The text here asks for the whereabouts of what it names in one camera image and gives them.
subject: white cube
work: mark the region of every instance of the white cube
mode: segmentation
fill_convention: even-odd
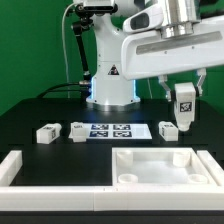
[[[73,142],[86,142],[87,130],[83,123],[74,122],[71,124]]]
[[[60,136],[61,125],[60,124],[47,124],[44,127],[37,130],[37,143],[50,144],[56,138]]]
[[[178,141],[178,128],[171,122],[160,122],[159,123],[159,134],[166,141]]]

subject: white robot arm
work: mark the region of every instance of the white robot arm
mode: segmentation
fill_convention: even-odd
[[[97,73],[87,103],[100,110],[136,105],[134,79],[159,77],[168,100],[174,95],[180,130],[194,121],[196,92],[202,94],[207,67],[224,64],[224,17],[200,19],[199,0],[74,0],[79,13],[90,15],[97,41]],[[129,17],[123,31],[112,14]],[[196,70],[192,83],[166,85],[167,75]]]
[[[163,21],[155,23],[149,31],[144,26],[144,29],[139,27],[133,32],[130,32],[132,20],[139,15],[124,23],[124,30],[135,34],[123,42],[122,72],[128,80],[158,76],[168,100],[175,100],[178,128],[187,131],[194,121],[196,93],[198,96],[202,94],[205,68],[224,64],[224,16],[201,20],[198,0],[147,2],[149,8],[144,11],[150,12],[152,24],[162,18],[160,11],[154,13],[152,10],[155,6],[162,10]],[[192,83],[176,84],[175,94],[171,94],[173,91],[166,85],[167,75],[191,70],[196,70],[200,76],[196,88]]]

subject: black table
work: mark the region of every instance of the black table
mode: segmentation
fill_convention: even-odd
[[[75,121],[146,123],[152,140],[89,139],[74,144],[68,135]],[[112,147],[192,147],[208,150],[224,167],[224,116],[206,102],[197,101],[195,122],[188,132],[180,133],[178,142],[163,140],[160,121],[175,124],[173,105],[165,100],[144,100],[138,110],[128,112],[102,112],[87,108],[79,99],[27,99],[0,117],[0,161],[10,150],[23,151],[24,164],[12,186],[111,186]],[[36,130],[47,123],[60,123],[61,136],[50,145],[37,144]],[[0,212],[1,219],[1,223],[204,224],[223,223],[224,211]]]

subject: green wall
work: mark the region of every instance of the green wall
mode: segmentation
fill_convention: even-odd
[[[0,114],[17,102],[36,97],[48,87],[66,82],[61,41],[61,19],[71,0],[1,0],[0,3]],[[224,1],[202,11],[224,8]],[[70,25],[75,16],[66,19],[66,43],[71,81],[82,79],[77,45]],[[93,32],[84,34],[90,70],[94,73],[96,47]],[[170,76],[170,85],[195,80],[193,72]],[[224,67],[208,69],[203,99],[224,114],[222,85]],[[151,79],[154,98],[164,91],[156,78]],[[138,95],[149,98],[146,80],[137,81]]]

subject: small white block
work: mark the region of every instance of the small white block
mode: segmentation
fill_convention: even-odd
[[[74,122],[71,124],[73,142],[86,142],[87,129],[83,123]]]
[[[159,123],[159,134],[166,141],[178,141],[178,128],[171,122],[160,122]]]
[[[195,117],[196,91],[192,83],[175,84],[176,102],[174,114],[180,131],[188,131]]]
[[[60,136],[61,125],[60,124],[47,124],[44,127],[37,130],[37,143],[50,144],[56,138]]]

